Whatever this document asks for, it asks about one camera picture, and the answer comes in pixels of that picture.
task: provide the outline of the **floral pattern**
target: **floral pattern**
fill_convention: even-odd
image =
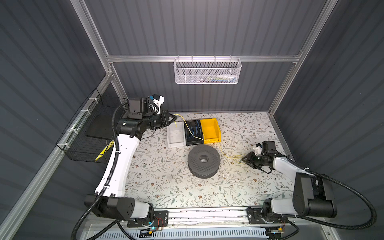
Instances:
[[[222,142],[210,144],[220,154],[216,175],[199,179],[191,174],[187,156],[194,146],[168,148],[162,128],[143,139],[134,153],[127,176],[127,197],[151,202],[160,208],[261,205],[266,198],[292,197],[292,181],[273,170],[266,174],[239,163],[263,141],[281,147],[267,113],[183,114],[186,120],[217,118]]]

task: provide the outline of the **striped gray wall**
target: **striped gray wall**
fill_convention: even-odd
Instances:
[[[178,111],[268,110],[292,63],[243,63],[238,84],[176,84],[173,63],[115,63],[128,96],[164,96]]]
[[[0,1],[0,39],[2,222],[105,72],[69,0]],[[69,229],[102,166],[64,159],[15,238],[57,230],[73,213]]]
[[[339,230],[342,239],[384,233],[384,1],[339,1],[275,118],[295,160],[345,182],[376,207],[374,227]],[[368,220],[364,203],[334,192],[340,224]]]
[[[86,0],[110,55],[293,55],[324,2]],[[159,93],[171,111],[268,110],[290,66],[243,63],[238,84],[179,86],[172,64],[115,63],[129,97]]]

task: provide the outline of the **white bottle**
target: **white bottle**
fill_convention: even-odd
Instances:
[[[223,75],[217,75],[218,78],[228,80],[229,82],[236,82],[237,81],[237,75],[231,75],[231,74],[223,74]]]

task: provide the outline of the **white mesh basket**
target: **white mesh basket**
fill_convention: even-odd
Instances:
[[[241,61],[239,58],[175,58],[177,84],[236,84]]]

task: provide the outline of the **perforated disc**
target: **perforated disc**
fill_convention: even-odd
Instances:
[[[198,145],[188,154],[188,166],[191,173],[198,178],[213,177],[220,166],[220,155],[211,146]]]

